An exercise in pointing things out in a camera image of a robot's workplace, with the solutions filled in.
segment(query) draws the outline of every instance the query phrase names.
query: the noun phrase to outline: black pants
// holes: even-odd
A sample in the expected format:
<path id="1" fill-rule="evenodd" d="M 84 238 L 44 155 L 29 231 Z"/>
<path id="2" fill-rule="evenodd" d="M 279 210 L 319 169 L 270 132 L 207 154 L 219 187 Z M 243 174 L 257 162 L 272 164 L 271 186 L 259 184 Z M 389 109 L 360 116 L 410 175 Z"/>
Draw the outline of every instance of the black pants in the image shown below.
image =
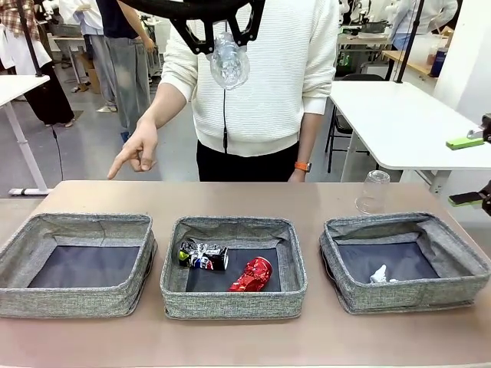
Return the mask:
<path id="1" fill-rule="evenodd" d="M 287 182 L 295 170 L 298 146 L 270 155 L 226 155 L 198 141 L 196 161 L 201 182 Z"/>
<path id="2" fill-rule="evenodd" d="M 36 117 L 44 124 L 70 123 L 74 118 L 68 99 L 54 73 L 53 62 L 43 65 L 41 72 L 49 81 L 24 94 Z"/>

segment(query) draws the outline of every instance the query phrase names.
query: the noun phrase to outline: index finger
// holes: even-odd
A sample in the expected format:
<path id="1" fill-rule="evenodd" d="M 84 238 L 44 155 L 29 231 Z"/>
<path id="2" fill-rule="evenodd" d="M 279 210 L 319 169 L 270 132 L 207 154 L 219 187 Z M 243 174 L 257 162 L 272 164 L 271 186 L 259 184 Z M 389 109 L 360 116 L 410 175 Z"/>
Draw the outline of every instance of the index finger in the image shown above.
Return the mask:
<path id="1" fill-rule="evenodd" d="M 114 158 L 113 165 L 109 169 L 107 178 L 112 180 L 118 171 L 120 171 L 121 166 L 131 158 L 131 151 L 128 148 L 123 148 L 121 152 Z"/>

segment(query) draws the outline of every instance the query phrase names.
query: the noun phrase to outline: chair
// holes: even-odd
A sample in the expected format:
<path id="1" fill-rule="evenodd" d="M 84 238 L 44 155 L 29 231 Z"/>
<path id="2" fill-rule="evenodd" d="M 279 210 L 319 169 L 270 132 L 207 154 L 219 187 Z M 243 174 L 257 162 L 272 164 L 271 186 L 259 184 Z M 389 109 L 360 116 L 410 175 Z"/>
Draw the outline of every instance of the chair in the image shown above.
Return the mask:
<path id="1" fill-rule="evenodd" d="M 343 81 L 380 81 L 384 82 L 385 79 L 383 79 L 380 75 L 376 74 L 349 74 L 345 77 L 343 77 L 341 80 Z M 335 131 L 343 134 L 342 136 L 336 135 Z M 331 172 L 331 162 L 332 162 L 332 153 L 334 151 L 336 152 L 347 152 L 348 150 L 346 149 L 335 149 L 334 148 L 334 138 L 351 138 L 351 134 L 353 133 L 353 130 L 350 127 L 350 124 L 346 121 L 346 119 L 342 115 L 338 115 L 338 109 L 336 106 L 334 106 L 334 110 L 332 112 L 332 117 L 331 117 L 331 125 L 329 126 L 329 134 L 328 134 L 328 141 L 325 145 L 325 152 L 329 151 L 329 162 L 328 162 L 328 173 Z M 359 153 L 366 153 L 367 155 L 370 155 L 368 151 L 357 151 Z"/>

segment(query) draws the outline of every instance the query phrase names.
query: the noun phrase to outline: red crushed can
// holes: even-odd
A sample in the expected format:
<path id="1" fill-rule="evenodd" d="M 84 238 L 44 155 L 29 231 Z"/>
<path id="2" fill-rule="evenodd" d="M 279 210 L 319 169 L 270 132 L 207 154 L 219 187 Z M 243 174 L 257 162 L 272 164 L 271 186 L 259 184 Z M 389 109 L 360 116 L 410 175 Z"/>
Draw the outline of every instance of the red crushed can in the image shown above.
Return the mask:
<path id="1" fill-rule="evenodd" d="M 244 269 L 242 276 L 232 284 L 229 291 L 260 291 L 268 282 L 273 267 L 267 259 L 256 257 Z"/>

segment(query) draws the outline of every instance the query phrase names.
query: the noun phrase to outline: orange watch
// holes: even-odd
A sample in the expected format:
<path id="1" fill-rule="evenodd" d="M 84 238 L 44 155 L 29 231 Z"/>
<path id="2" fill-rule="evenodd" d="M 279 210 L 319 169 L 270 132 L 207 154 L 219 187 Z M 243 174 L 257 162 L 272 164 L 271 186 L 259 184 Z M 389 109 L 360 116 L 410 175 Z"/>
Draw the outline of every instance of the orange watch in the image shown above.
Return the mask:
<path id="1" fill-rule="evenodd" d="M 295 168 L 296 169 L 299 169 L 299 170 L 303 170 L 306 173 L 309 173 L 310 172 L 310 169 L 312 168 L 312 163 L 299 163 L 299 162 L 296 162 L 295 163 Z"/>

